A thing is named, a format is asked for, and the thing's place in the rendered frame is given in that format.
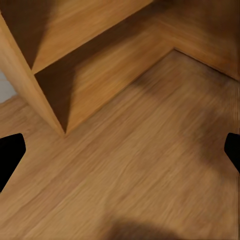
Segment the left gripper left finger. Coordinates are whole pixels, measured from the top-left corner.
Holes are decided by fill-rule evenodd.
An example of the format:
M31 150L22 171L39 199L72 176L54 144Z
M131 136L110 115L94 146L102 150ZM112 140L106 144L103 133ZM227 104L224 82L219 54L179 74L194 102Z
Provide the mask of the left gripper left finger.
M21 133L0 138L0 193L26 152Z

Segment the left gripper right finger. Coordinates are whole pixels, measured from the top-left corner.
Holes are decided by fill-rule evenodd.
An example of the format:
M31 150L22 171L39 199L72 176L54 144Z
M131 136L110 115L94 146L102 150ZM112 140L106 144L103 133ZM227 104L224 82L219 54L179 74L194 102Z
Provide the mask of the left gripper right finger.
M224 151L230 158L234 166L240 173L240 135L235 133L229 133L227 135Z

